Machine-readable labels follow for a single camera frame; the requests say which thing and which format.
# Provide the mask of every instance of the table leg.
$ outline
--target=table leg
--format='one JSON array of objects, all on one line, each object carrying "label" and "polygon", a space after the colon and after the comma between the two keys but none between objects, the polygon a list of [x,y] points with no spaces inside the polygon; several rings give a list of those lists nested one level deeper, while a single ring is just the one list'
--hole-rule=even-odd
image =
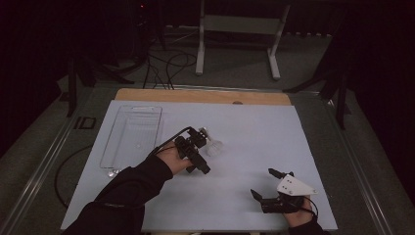
[{"label": "table leg", "polygon": [[204,73],[205,62],[205,0],[201,0],[201,18],[199,26],[199,49],[196,61],[196,75]]},{"label": "table leg", "polygon": [[290,11],[290,5],[286,6],[283,15],[278,23],[277,33],[275,34],[274,44],[268,49],[269,66],[271,67],[272,78],[279,80],[281,78],[280,71],[278,70],[277,59],[275,59],[275,53],[277,51],[278,44],[280,43],[281,36],[283,34],[285,22]]}]

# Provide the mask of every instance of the dark background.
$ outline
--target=dark background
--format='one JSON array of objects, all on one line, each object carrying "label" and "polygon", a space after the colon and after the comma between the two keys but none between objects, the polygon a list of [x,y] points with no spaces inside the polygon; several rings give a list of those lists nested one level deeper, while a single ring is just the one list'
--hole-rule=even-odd
[{"label": "dark background", "polygon": [[[125,26],[119,18],[128,4],[110,14],[106,4],[114,1],[41,0],[36,2],[2,0],[0,2],[0,156],[32,122],[61,95],[57,80],[68,73],[73,48],[101,63],[116,63],[129,45],[126,38],[115,37],[105,22]],[[334,4],[317,1],[293,5],[285,32],[334,34],[330,57],[323,58],[320,69],[328,70],[341,61],[350,48],[356,48],[348,78],[348,88],[377,133],[392,166],[414,202],[415,179],[415,4],[411,1],[374,1],[366,4]],[[279,6],[266,11],[248,1],[211,1],[207,12],[240,16],[267,17],[281,11]],[[165,1],[163,24],[198,25],[199,1]],[[352,21],[335,34],[346,13]]]}]

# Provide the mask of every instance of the small object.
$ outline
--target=small object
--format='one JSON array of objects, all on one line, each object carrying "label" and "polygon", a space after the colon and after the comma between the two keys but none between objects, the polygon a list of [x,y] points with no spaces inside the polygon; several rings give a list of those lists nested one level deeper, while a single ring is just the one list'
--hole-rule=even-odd
[{"label": "small object", "polygon": [[203,132],[207,136],[207,146],[206,146],[207,155],[210,157],[218,156],[220,152],[222,151],[223,143],[219,140],[213,139],[208,134],[208,130],[205,127],[201,128],[200,131]]},{"label": "small object", "polygon": [[114,178],[116,177],[119,173],[121,172],[120,169],[111,169],[110,171],[108,171],[108,177],[109,178]]}]

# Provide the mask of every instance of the metal rail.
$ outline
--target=metal rail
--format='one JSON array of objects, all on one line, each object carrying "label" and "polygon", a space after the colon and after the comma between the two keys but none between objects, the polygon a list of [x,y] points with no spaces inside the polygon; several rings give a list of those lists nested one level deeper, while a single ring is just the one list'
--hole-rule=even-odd
[{"label": "metal rail", "polygon": [[9,213],[8,217],[5,219],[5,222],[2,224],[0,228],[0,235],[12,234],[13,231],[15,231],[15,229],[22,222],[25,214],[30,208],[31,203],[33,202],[40,188],[42,187],[43,181],[45,180],[47,174],[52,168],[53,163],[55,162],[57,156],[61,152],[61,149],[67,140],[70,130],[73,127],[75,117],[77,117],[79,111],[85,105],[90,93],[90,88],[83,88],[81,95],[79,97],[80,102],[77,109],[74,111],[73,115],[64,122],[57,136],[55,137],[54,141],[49,147],[46,155],[43,157],[42,161],[40,162],[37,169],[34,171],[33,175],[27,181],[21,195],[15,203],[15,206]]}]

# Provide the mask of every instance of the black sleeve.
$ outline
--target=black sleeve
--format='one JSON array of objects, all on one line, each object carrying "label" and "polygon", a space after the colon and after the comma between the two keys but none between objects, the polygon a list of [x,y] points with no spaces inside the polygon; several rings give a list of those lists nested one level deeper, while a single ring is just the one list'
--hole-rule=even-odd
[{"label": "black sleeve", "polygon": [[173,174],[159,158],[150,157],[120,172],[86,205],[64,234],[139,234],[144,205],[156,197]]},{"label": "black sleeve", "polygon": [[308,223],[297,227],[290,227],[288,232],[290,235],[330,235],[329,232],[323,231],[321,226],[317,223],[316,216],[314,216]]}]

